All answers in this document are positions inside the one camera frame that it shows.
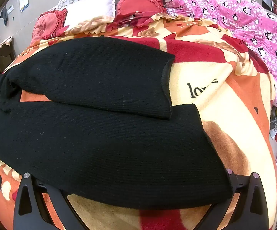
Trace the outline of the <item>black knit pants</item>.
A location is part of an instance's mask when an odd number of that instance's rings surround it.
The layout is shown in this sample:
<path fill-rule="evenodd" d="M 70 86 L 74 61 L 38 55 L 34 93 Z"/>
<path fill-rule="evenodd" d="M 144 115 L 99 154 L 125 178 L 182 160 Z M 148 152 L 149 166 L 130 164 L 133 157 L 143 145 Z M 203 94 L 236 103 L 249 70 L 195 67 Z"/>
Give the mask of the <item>black knit pants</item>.
<path fill-rule="evenodd" d="M 0 75 L 0 160 L 105 204 L 181 209 L 231 198 L 194 104 L 172 104 L 172 68 L 223 62 L 218 48 L 85 37 Z"/>

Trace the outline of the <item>red orange love blanket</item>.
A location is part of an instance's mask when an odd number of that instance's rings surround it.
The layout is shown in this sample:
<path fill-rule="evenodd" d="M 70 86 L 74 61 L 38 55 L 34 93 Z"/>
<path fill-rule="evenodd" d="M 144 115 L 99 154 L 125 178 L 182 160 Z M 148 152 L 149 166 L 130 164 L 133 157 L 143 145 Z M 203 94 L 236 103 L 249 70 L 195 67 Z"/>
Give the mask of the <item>red orange love blanket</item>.
<path fill-rule="evenodd" d="M 172 79 L 169 82 L 172 104 L 188 102 L 197 107 L 203 129 L 226 172 L 231 169 L 236 175 L 250 176 L 253 172 L 259 174 L 267 201 L 268 229 L 272 229 L 277 213 L 277 169 L 268 134 L 275 83 L 265 63 L 244 41 L 234 38 L 227 29 L 205 19 L 172 18 L 166 14 L 155 14 L 144 27 L 107 31 L 108 24 L 110 23 L 97 18 L 92 30 L 38 40 L 22 52 L 3 73 L 49 46 L 85 37 L 157 39 L 162 51 L 167 50 L 167 39 L 218 48 L 224 55 L 223 62 L 186 61 L 179 67 L 172 68 Z M 24 174 L 0 160 L 1 229 L 14 229 L 15 202 Z M 88 229 L 195 229 L 211 205 L 228 200 L 181 209 L 135 209 L 109 205 L 61 191 L 66 194 L 70 205 Z M 55 226 L 65 229 L 49 196 L 43 194 L 43 197 Z M 239 195 L 233 193 L 232 187 L 231 205 L 217 229 L 226 227 L 238 198 Z"/>

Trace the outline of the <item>pink penguin quilt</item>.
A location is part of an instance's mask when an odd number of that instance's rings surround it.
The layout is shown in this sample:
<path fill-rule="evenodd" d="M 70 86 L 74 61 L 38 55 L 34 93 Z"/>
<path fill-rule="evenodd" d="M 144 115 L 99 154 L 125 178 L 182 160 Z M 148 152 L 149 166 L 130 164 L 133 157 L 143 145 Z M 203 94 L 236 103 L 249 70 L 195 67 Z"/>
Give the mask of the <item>pink penguin quilt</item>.
<path fill-rule="evenodd" d="M 211 20 L 243 40 L 277 83 L 277 18 L 250 0 L 163 0 L 171 16 Z M 274 105 L 277 107 L 277 90 Z"/>

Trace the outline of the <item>left red ruffled cushion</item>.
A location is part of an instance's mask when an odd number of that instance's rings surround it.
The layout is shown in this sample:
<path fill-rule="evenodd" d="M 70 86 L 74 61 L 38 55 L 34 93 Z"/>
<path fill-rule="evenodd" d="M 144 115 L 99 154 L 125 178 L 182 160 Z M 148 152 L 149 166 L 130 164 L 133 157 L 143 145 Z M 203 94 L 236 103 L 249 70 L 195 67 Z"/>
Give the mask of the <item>left red ruffled cushion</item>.
<path fill-rule="evenodd" d="M 63 9 L 50 10 L 41 14 L 34 26 L 30 45 L 38 40 L 60 36 L 68 28 L 65 26 L 67 12 L 67 9 Z"/>

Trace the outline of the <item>red ruffled cushion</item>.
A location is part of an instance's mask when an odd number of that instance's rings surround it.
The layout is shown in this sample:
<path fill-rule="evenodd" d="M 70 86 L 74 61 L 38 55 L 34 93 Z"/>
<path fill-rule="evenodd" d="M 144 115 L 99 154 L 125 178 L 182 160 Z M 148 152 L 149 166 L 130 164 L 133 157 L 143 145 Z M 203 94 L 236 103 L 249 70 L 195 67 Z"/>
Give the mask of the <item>red ruffled cushion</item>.
<path fill-rule="evenodd" d="M 119 0 L 116 5 L 116 16 L 106 26 L 107 31 L 125 27 L 147 26 L 155 14 L 166 14 L 162 0 Z"/>
<path fill-rule="evenodd" d="M 38 40 L 60 36 L 68 28 L 65 26 L 67 12 L 67 9 L 63 9 L 50 10 L 41 14 L 34 26 L 30 45 Z"/>

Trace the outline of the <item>white pillow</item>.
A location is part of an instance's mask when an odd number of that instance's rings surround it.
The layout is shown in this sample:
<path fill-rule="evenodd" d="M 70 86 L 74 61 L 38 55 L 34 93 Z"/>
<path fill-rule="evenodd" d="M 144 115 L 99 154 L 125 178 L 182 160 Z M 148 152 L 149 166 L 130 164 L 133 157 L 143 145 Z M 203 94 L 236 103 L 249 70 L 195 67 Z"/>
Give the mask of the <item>white pillow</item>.
<path fill-rule="evenodd" d="M 116 0 L 81 0 L 66 6 L 65 26 L 74 27 L 80 22 L 99 16 L 114 17 Z"/>

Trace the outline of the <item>right red ruffled cushion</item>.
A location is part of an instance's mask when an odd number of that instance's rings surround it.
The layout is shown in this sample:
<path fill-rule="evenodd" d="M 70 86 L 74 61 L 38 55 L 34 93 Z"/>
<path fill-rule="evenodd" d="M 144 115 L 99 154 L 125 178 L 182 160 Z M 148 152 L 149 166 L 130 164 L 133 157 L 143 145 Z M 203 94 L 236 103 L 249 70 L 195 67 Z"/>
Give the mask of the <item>right red ruffled cushion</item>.
<path fill-rule="evenodd" d="M 147 26 L 155 14 L 166 14 L 162 0 L 119 0 L 116 5 L 116 16 L 106 26 L 107 31 L 125 27 Z"/>

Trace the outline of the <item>dark cloth on wall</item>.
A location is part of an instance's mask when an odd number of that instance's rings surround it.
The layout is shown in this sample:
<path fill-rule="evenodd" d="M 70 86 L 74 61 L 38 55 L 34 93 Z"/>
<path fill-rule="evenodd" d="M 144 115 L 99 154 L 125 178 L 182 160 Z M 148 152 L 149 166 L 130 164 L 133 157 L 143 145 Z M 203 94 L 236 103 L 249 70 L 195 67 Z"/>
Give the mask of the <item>dark cloth on wall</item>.
<path fill-rule="evenodd" d="M 8 11 L 6 6 L 3 7 L 1 14 L 0 14 L 0 18 L 3 19 L 4 25 L 6 26 L 8 23 Z"/>

